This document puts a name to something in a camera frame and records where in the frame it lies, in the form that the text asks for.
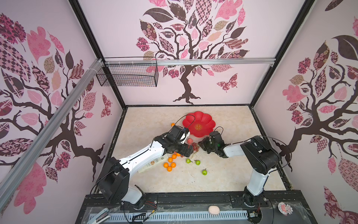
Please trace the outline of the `red flower-shaped fruit bowl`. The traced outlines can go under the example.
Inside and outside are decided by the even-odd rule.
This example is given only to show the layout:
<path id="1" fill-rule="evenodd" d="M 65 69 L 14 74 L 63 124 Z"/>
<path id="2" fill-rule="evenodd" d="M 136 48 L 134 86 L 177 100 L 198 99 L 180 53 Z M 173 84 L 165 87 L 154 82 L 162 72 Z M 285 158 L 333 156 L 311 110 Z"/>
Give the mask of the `red flower-shaped fruit bowl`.
<path id="1" fill-rule="evenodd" d="M 201 111 L 187 114 L 182 125 L 188 128 L 190 134 L 197 138 L 209 135 L 216 127 L 212 116 Z"/>

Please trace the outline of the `purple fake grape bunch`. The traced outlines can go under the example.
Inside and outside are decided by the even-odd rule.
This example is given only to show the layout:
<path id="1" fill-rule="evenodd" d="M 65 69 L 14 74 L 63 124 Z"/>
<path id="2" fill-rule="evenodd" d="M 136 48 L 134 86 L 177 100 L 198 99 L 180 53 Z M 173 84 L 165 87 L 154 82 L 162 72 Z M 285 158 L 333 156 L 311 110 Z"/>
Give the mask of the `purple fake grape bunch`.
<path id="1" fill-rule="evenodd" d="M 199 148 L 200 148 L 200 146 L 199 146 L 199 144 L 198 143 L 192 143 L 192 147 L 193 147 L 193 151 L 194 152 L 198 152 L 199 151 Z"/>

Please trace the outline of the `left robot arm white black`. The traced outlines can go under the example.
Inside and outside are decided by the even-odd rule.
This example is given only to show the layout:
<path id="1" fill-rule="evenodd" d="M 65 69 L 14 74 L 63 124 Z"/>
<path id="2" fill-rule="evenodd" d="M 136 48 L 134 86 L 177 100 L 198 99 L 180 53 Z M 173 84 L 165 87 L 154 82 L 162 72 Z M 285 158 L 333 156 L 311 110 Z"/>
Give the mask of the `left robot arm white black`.
<path id="1" fill-rule="evenodd" d="M 110 204 L 128 202 L 141 208 L 146 201 L 146 194 L 140 187 L 130 185 L 131 178 L 146 164 L 167 153 L 178 152 L 189 157 L 193 153 L 193 147 L 185 143 L 189 135 L 187 128 L 170 131 L 154 137 L 152 143 L 131 156 L 108 159 L 95 186 Z"/>

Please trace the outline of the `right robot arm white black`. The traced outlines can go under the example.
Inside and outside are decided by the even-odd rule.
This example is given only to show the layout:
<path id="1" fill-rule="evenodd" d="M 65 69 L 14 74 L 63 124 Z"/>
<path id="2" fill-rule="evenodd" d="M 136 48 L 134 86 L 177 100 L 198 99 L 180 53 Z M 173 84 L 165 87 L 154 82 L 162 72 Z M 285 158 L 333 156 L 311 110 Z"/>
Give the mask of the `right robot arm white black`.
<path id="1" fill-rule="evenodd" d="M 225 144 L 218 134 L 206 137 L 198 143 L 207 153 L 215 153 L 221 158 L 246 156 L 253 170 L 242 200 L 251 208 L 258 206 L 270 173 L 275 171 L 282 160 L 279 153 L 264 140 L 265 138 L 257 135 L 246 141 Z"/>

